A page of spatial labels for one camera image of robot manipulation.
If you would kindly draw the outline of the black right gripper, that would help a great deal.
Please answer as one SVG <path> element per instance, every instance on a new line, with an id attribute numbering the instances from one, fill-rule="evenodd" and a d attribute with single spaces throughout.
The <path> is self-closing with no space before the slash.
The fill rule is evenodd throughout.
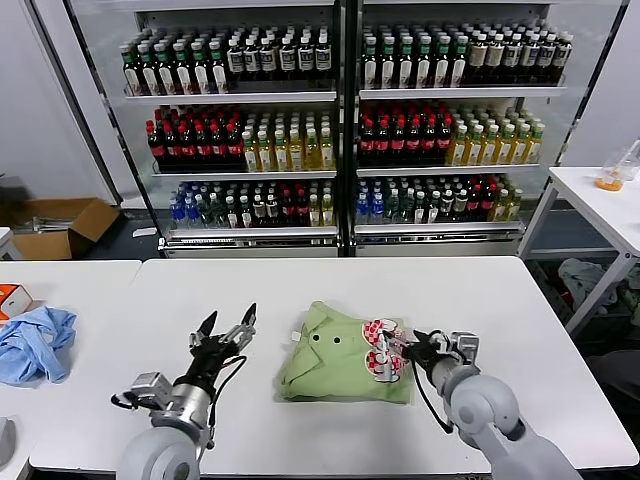
<path id="1" fill-rule="evenodd" d="M 448 356 L 442 347 L 442 342 L 447 342 L 447 336 L 442 331 L 425 333 L 413 330 L 407 333 L 397 328 L 383 330 L 382 334 L 386 341 L 381 342 L 380 346 L 389 358 L 397 357 L 402 361 L 413 362 L 423 369 L 432 369 Z"/>

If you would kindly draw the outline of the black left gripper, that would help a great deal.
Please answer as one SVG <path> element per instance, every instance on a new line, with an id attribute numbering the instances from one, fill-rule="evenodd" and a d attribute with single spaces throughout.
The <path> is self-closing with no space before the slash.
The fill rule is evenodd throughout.
<path id="1" fill-rule="evenodd" d="M 182 384 L 213 389 L 224 362 L 236 356 L 236 349 L 243 350 L 256 334 L 257 304 L 252 303 L 241 322 L 221 337 L 210 337 L 218 311 L 213 311 L 195 332 L 189 335 L 189 350 L 193 356 L 191 365 L 181 377 Z"/>

